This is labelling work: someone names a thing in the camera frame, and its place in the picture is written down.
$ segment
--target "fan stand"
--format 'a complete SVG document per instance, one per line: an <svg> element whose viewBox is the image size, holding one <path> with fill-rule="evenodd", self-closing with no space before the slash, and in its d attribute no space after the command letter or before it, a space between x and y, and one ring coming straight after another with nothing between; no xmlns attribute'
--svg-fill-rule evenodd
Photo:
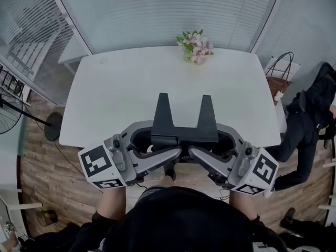
<svg viewBox="0 0 336 252"><path fill-rule="evenodd" d="M59 138L59 135L61 132L62 120L63 120L62 115L60 113L53 112L49 115L49 117L47 118L47 121L44 121L21 110L20 108L17 108L11 103L6 102L4 99L2 99L2 96L0 94L0 108L2 108L4 105L12 108L13 110L21 113L22 115L25 115L26 117L29 117L35 121L38 121L44 124L44 135L46 139L48 139L49 141L54 142Z"/></svg>

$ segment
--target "table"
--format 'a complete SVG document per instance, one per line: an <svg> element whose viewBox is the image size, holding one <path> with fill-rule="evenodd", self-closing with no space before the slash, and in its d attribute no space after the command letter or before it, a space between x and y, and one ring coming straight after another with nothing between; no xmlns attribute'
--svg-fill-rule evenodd
<svg viewBox="0 0 336 252"><path fill-rule="evenodd" d="M255 54L215 49L202 65L185 62L179 47L105 52L81 60L65 108L60 140L86 147L154 119L167 92L175 126L197 124L202 95L211 95L216 121L255 146L280 143L272 97Z"/></svg>
<svg viewBox="0 0 336 252"><path fill-rule="evenodd" d="M59 57L58 63L64 64L68 70L75 75L76 72L71 68L69 63L74 61L79 61L82 57L86 56L87 53L82 48L82 46L79 44L77 38L75 35L71 37L69 40L67 46L64 48L61 57Z"/></svg>

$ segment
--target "handbag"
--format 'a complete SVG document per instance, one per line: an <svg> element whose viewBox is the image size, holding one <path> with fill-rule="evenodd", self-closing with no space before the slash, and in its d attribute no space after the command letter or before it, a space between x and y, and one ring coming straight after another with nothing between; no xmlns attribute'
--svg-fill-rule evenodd
<svg viewBox="0 0 336 252"><path fill-rule="evenodd" d="M266 79L267 79L267 82L268 82L268 86L269 86L269 89L271 91L271 94L272 94L272 98L273 98L273 103L274 105L276 106L278 101L275 101L274 100L274 97L275 95L277 95L278 91L282 92L282 93L285 93L285 91L288 89L289 85L291 84L291 82L288 81L288 77L289 77L289 72L290 72L290 66L291 66L291 63L293 61L293 57L290 55L289 52L285 53L285 54L282 54L278 60L269 68L269 70L267 71L266 73ZM273 71L274 71L274 68L275 68L275 65L277 64L277 62L279 60L281 60L286 54L289 54L290 56L290 63L289 65L287 66L285 72L283 73L283 75L281 76L281 78L277 78L277 77L272 77L272 74L273 74ZM270 75L270 77L267 77L267 74L272 70L272 73Z"/></svg>

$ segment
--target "bag handle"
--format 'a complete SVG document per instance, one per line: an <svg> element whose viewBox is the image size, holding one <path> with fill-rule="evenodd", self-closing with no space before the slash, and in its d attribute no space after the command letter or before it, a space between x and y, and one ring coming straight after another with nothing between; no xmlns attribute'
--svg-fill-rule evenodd
<svg viewBox="0 0 336 252"><path fill-rule="evenodd" d="M289 62L289 65L287 66L287 68L285 69L285 72L283 73L283 75L281 76L280 79L284 79L284 76L287 72L287 77L286 77L286 82L288 82L288 77L289 77L289 73L290 73L290 68L291 68L291 64L293 62L293 59L294 59L294 53L289 51L289 52L286 52L284 54L281 54L280 57L274 62L274 64L268 69L267 73L266 73L266 76L267 74L272 70L272 73L271 73L271 77L273 75L273 72L274 72L274 69L275 69L275 66L277 65L278 61L280 61L281 59L283 59L283 57L285 57L286 55L289 55L289 58L290 58L290 62ZM282 85L282 89L281 89L281 92L284 90L284 87L285 87L285 82L283 83Z"/></svg>

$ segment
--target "black shirt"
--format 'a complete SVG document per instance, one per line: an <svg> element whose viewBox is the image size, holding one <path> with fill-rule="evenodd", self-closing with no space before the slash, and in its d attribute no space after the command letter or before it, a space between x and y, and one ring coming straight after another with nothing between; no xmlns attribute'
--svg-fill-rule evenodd
<svg viewBox="0 0 336 252"><path fill-rule="evenodd" d="M117 222L95 213L70 252L105 251L254 251L261 242L287 251L276 233L256 219L198 191L169 187L140 199Z"/></svg>

